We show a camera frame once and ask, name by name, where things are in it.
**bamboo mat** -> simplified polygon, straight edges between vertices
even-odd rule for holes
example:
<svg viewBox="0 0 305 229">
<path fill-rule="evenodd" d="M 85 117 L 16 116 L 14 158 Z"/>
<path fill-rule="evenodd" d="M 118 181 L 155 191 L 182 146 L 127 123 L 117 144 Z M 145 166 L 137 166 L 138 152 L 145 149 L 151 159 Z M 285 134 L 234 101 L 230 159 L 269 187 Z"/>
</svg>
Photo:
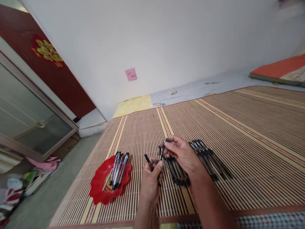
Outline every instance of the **bamboo mat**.
<svg viewBox="0 0 305 229">
<path fill-rule="evenodd" d="M 139 200 L 144 154 L 157 157 L 169 135 L 202 139 L 236 179 L 215 182 L 235 217 L 305 210 L 305 93 L 255 86 L 134 112 L 111 120 L 56 211 L 50 228 L 130 226 Z M 130 152 L 130 181 L 108 205 L 94 205 L 90 181 L 118 150 Z M 190 188 L 168 174 L 161 223 L 198 220 Z"/>
</svg>

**bedsheet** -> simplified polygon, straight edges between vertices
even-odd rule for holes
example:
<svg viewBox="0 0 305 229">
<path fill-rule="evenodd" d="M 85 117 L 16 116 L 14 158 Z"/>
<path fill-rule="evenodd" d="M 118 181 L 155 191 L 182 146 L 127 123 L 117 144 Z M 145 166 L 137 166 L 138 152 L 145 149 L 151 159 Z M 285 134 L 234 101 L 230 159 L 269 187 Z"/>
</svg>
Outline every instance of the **bedsheet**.
<svg viewBox="0 0 305 229">
<path fill-rule="evenodd" d="M 213 77 L 194 81 L 182 86 L 161 90 L 120 103 L 115 112 L 115 117 L 127 115 L 135 111 L 149 108 L 162 107 L 178 102 L 193 100 L 209 95 L 223 93 L 251 86 L 270 86 L 294 91 L 305 91 L 303 87 L 294 87 L 284 84 L 271 83 L 248 77 L 253 69 L 225 72 Z"/>
</svg>

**bed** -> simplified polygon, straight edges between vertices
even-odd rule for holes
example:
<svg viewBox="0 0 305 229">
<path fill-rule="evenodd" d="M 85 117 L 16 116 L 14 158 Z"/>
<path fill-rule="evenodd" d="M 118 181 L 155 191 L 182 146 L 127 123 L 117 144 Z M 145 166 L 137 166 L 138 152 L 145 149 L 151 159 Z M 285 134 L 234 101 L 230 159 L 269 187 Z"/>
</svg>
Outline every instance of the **bed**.
<svg viewBox="0 0 305 229">
<path fill-rule="evenodd" d="M 226 161 L 236 180 L 216 182 L 242 228 L 304 227 L 305 88 L 247 77 L 251 70 L 219 74 L 119 104 L 105 132 L 52 218 L 49 228 L 132 226 L 144 154 L 175 134 L 200 137 Z M 94 205 L 90 181 L 101 163 L 130 152 L 130 182 L 110 204 Z M 162 182 L 160 223 L 199 221 L 191 188 Z"/>
</svg>

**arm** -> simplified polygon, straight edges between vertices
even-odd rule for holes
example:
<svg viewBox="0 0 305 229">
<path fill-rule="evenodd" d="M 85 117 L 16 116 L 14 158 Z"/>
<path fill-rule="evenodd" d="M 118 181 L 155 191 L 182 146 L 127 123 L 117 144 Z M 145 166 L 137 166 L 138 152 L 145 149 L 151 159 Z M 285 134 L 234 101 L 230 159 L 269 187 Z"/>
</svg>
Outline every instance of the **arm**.
<svg viewBox="0 0 305 229">
<path fill-rule="evenodd" d="M 159 228 L 158 218 L 156 214 L 157 205 L 148 203 L 143 199 L 139 199 L 138 210 L 134 221 L 133 228 Z"/>
<path fill-rule="evenodd" d="M 159 202 L 159 187 L 164 174 L 163 161 L 151 157 L 150 163 L 146 163 L 142 169 L 139 205 L 134 229 L 159 228 L 157 218 L 157 204 Z"/>
<path fill-rule="evenodd" d="M 203 228 L 238 228 L 200 159 L 187 141 L 170 136 L 164 154 L 173 155 L 188 174 Z"/>
<path fill-rule="evenodd" d="M 205 169 L 196 175 L 189 175 L 189 178 L 202 227 L 237 228 L 229 209 Z"/>
</svg>

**red plate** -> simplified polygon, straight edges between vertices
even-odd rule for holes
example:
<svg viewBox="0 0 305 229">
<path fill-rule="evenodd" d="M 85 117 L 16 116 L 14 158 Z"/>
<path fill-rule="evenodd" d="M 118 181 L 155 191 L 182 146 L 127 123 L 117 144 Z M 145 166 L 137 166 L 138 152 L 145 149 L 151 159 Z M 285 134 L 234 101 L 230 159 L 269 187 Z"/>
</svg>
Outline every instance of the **red plate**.
<svg viewBox="0 0 305 229">
<path fill-rule="evenodd" d="M 90 183 L 91 190 L 89 195 L 93 198 L 93 203 L 95 205 L 100 202 L 102 202 L 104 205 L 109 204 L 112 198 L 117 197 L 121 194 L 124 184 L 126 184 L 129 180 L 128 173 L 131 169 L 131 165 L 127 163 L 124 169 L 121 187 L 116 188 L 114 191 L 112 191 L 112 186 L 110 185 L 109 178 L 104 191 L 102 191 L 107 181 L 107 178 L 111 172 L 111 169 L 113 168 L 114 158 L 115 155 L 104 161 L 104 163 L 96 170 L 95 175 L 92 178 L 92 181 Z"/>
</svg>

